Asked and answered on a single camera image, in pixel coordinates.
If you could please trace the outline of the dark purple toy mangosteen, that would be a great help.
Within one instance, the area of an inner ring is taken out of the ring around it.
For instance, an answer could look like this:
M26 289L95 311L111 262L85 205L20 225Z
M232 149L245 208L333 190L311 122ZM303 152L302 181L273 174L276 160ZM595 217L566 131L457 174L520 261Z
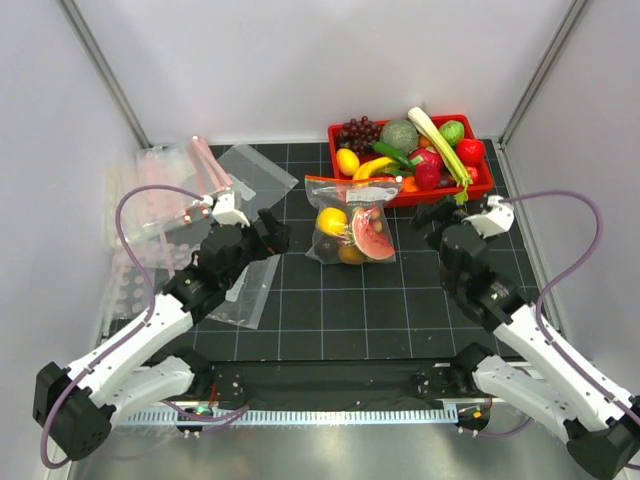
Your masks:
M337 264L341 262L339 258L340 246L341 242L339 240L333 237L323 237L313 244L309 255L322 264Z

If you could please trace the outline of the yellow toy bell pepper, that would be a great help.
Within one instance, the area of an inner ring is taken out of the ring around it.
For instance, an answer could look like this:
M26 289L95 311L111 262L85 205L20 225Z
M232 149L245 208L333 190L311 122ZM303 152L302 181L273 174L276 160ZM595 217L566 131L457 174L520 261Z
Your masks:
M335 207L322 209L316 218L316 228L328 236L342 237L347 230L347 226L347 214Z

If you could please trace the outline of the toy watermelon slice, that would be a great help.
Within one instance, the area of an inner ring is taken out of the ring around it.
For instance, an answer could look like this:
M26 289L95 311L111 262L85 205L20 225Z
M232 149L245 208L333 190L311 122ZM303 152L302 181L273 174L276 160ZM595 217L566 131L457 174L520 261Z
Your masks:
M387 261L394 255L395 250L378 207L356 207L352 212L350 229L355 246L370 260Z

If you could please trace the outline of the brown toy kiwi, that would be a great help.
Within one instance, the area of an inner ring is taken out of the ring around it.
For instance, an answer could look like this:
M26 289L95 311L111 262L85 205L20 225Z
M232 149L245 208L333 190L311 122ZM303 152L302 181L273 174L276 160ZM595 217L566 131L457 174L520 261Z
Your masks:
M341 245L338 249L339 260L347 265L361 265L367 257L353 245Z

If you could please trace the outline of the orange-zipper clear zip bag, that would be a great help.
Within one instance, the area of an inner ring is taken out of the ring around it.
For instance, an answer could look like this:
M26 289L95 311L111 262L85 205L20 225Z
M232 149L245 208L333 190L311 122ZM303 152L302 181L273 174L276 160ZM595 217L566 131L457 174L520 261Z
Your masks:
M306 196L317 210L306 256L323 265L393 263L396 249L384 209L400 190L398 177L306 176Z

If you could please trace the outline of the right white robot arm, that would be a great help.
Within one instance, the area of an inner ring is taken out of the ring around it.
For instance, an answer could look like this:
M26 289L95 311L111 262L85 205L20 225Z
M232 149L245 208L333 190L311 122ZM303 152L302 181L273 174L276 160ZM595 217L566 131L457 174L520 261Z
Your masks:
M440 259L440 282L463 314L513 349L534 370L530 377L474 343L451 362L450 382L463 396L498 397L543 425L595 479L613 479L639 452L639 398L586 360L490 263L490 240L515 220L512 204L489 196L468 214L451 198L421 205L412 219Z

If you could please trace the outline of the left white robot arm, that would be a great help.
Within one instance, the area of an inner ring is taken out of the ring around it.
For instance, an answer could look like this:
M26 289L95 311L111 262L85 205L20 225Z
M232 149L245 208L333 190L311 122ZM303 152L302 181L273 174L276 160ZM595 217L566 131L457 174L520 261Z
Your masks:
M147 405L208 395L211 365L190 348L178 348L143 372L137 369L219 307L249 265L288 251L290 226L268 209L258 215L246 226L212 226L190 262L136 319L68 366L50 362L37 373L33 418L43 429L40 453L48 468L63 465L49 459L50 442L68 461L80 461L115 426Z

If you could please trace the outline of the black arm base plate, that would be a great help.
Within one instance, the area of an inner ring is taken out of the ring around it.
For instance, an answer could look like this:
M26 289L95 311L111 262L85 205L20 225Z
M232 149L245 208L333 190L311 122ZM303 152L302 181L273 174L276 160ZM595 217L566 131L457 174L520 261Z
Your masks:
M198 387L171 400L208 400L224 408L351 411L422 408L488 395L449 359L214 362Z

